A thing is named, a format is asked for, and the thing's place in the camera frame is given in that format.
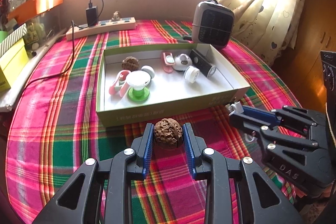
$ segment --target yellow box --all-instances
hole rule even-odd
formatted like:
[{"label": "yellow box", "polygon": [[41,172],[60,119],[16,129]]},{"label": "yellow box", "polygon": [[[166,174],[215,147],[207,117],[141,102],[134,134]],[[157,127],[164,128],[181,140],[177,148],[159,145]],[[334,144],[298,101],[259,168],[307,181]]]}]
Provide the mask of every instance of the yellow box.
[{"label": "yellow box", "polygon": [[0,58],[0,92],[13,86],[27,62],[25,43],[20,39]]}]

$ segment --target wooden cabinet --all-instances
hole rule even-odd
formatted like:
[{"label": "wooden cabinet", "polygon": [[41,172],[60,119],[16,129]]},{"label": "wooden cabinet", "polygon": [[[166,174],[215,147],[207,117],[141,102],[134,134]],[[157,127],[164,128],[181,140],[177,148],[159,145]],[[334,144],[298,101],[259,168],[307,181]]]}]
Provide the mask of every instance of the wooden cabinet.
[{"label": "wooden cabinet", "polygon": [[324,112],[321,50],[336,51],[336,0],[305,0],[295,49],[285,49],[272,69],[303,107]]}]

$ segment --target cabinet handle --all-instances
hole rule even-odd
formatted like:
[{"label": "cabinet handle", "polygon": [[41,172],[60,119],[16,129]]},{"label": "cabinet handle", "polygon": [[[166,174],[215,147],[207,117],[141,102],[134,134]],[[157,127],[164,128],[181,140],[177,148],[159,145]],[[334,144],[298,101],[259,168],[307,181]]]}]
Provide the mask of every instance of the cabinet handle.
[{"label": "cabinet handle", "polygon": [[328,45],[329,45],[330,39],[331,39],[331,37],[328,38],[328,41],[327,41],[327,43],[326,43],[326,45],[325,45],[326,48],[327,48]]},{"label": "cabinet handle", "polygon": [[322,39],[321,39],[321,41],[320,41],[321,44],[322,44],[322,42],[323,42],[325,36],[326,36],[326,33],[324,32],[324,33],[323,33],[323,36],[322,36]]}]

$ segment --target blue gripper pad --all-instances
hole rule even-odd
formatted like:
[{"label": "blue gripper pad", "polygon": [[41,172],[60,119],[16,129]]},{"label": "blue gripper pad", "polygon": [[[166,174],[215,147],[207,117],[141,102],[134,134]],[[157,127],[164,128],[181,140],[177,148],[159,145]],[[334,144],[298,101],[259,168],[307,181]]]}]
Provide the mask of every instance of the blue gripper pad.
[{"label": "blue gripper pad", "polygon": [[268,112],[255,107],[243,106],[243,114],[271,124],[272,127],[279,126],[280,120],[274,112]]},{"label": "blue gripper pad", "polygon": [[151,164],[151,158],[153,152],[153,139],[154,139],[154,125],[152,124],[145,148],[145,153],[143,156],[143,169],[142,169],[143,179],[146,179],[149,173],[149,167]]},{"label": "blue gripper pad", "polygon": [[189,134],[186,125],[183,125],[183,139],[184,139],[184,150],[187,157],[187,164],[189,168],[190,175],[193,179],[196,177],[196,167],[195,167],[195,155],[191,146]]}]

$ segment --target curtain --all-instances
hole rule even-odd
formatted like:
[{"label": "curtain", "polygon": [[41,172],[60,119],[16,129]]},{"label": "curtain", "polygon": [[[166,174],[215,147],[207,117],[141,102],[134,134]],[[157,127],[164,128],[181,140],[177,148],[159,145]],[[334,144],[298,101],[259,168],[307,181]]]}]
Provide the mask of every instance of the curtain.
[{"label": "curtain", "polygon": [[295,47],[305,0],[219,0],[235,13],[232,37],[272,65],[286,47]]}]

